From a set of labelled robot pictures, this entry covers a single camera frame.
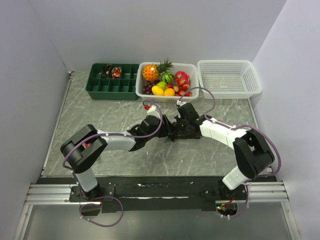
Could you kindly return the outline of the toy orange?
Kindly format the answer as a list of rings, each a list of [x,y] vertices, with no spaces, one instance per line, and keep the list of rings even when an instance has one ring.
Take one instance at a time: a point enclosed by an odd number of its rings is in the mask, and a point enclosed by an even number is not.
[[[176,92],[174,91],[173,88],[168,88],[164,91],[164,96],[175,96]]]

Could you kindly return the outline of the empty white basket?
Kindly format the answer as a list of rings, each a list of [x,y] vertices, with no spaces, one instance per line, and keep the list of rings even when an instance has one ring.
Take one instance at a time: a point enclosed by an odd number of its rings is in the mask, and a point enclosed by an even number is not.
[[[262,92],[257,71],[248,60],[200,60],[199,84],[205,99],[249,99]]]

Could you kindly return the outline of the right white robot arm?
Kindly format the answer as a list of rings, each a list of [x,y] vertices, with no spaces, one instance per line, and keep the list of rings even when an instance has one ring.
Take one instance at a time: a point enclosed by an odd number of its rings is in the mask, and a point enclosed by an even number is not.
[[[177,101],[177,129],[182,136],[206,137],[234,150],[237,166],[222,179],[218,193],[223,199],[236,194],[236,188],[257,177],[274,162],[266,138],[256,129],[236,128],[207,115],[199,115],[189,102]]]

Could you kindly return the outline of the toy yellow mango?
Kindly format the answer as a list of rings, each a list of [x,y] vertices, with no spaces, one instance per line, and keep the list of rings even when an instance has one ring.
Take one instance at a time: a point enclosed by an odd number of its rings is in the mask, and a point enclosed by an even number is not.
[[[152,94],[155,96],[163,96],[164,92],[165,92],[161,87],[159,87],[157,85],[153,86],[151,88],[151,91],[152,91]]]

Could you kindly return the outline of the green compartment tray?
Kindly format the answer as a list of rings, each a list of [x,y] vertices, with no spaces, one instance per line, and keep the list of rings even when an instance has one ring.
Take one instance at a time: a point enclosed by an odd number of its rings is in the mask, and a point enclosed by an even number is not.
[[[122,67],[119,79],[101,78],[105,65]],[[91,66],[85,90],[93,100],[136,101],[136,80],[138,64],[130,63],[94,63]]]

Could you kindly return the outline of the toy strawberry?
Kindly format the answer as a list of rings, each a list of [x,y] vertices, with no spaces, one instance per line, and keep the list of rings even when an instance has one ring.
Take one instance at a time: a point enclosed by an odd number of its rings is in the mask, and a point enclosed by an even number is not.
[[[183,96],[185,93],[186,93],[186,92],[185,92],[184,90],[182,90],[182,89],[178,92],[178,94],[179,94],[180,96]]]

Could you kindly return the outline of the red toothpaste box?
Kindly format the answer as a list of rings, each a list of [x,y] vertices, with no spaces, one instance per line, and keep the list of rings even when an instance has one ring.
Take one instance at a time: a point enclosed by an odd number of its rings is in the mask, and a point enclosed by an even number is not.
[[[85,142],[85,143],[84,143],[84,148],[87,149],[87,148],[90,147],[90,145],[91,145],[90,143],[86,143],[86,142]],[[100,155],[97,157],[96,161],[97,161],[97,162],[100,162],[100,161],[101,161],[101,156],[100,156]]]

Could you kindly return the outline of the toy green apple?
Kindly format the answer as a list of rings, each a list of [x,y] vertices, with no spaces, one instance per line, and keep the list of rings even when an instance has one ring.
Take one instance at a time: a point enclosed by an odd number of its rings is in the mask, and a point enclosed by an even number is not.
[[[165,81],[160,81],[156,84],[157,87],[161,88],[163,91],[167,89],[167,83]]]

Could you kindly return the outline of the toy purple grapes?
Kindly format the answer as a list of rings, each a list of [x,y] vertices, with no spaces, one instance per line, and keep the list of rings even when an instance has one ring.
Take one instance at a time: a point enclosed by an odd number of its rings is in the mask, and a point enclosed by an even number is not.
[[[152,87],[159,83],[159,80],[146,81],[142,89],[142,93],[145,95],[153,95]]]

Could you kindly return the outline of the brown floral necktie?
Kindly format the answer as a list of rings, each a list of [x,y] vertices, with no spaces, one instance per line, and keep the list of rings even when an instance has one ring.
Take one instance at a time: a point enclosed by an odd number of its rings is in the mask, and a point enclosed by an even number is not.
[[[175,140],[183,140],[183,139],[200,139],[202,137],[201,133],[198,131],[192,131],[192,132],[187,132],[187,131],[176,131],[173,134],[173,141]]]

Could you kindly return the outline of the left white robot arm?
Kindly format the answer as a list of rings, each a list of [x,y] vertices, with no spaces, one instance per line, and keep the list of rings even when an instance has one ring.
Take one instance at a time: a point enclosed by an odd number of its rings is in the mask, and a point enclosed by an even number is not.
[[[125,132],[105,132],[87,124],[60,147],[64,156],[62,166],[71,171],[80,195],[93,201],[102,196],[102,190],[92,166],[104,151],[134,152],[153,138],[173,139],[175,124],[166,115],[160,118],[148,115],[140,124]]]

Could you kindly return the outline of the toy dragon fruit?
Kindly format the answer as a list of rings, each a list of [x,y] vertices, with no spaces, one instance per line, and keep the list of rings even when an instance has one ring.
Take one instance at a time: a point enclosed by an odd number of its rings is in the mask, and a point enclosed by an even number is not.
[[[178,71],[174,75],[174,81],[178,86],[190,85],[190,76],[184,71]]]

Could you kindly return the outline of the white fruit basket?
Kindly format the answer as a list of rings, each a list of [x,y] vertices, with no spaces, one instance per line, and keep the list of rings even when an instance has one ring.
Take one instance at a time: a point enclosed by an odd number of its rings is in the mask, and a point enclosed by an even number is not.
[[[138,67],[135,93],[157,103],[173,103],[180,97],[191,102],[199,96],[199,86],[195,65],[172,63],[162,69],[159,62],[143,62]]]

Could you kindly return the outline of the dark rolled tie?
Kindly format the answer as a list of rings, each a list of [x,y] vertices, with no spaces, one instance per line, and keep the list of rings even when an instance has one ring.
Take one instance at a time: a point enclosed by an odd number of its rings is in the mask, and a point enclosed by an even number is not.
[[[107,64],[102,68],[101,78],[102,79],[110,79],[113,65]]]

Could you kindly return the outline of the toy watermelon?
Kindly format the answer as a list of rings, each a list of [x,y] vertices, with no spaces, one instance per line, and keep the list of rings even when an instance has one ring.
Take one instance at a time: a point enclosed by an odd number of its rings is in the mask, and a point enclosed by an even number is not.
[[[174,80],[174,75],[170,71],[166,71],[161,75],[160,80],[166,82],[167,84],[171,84]]]

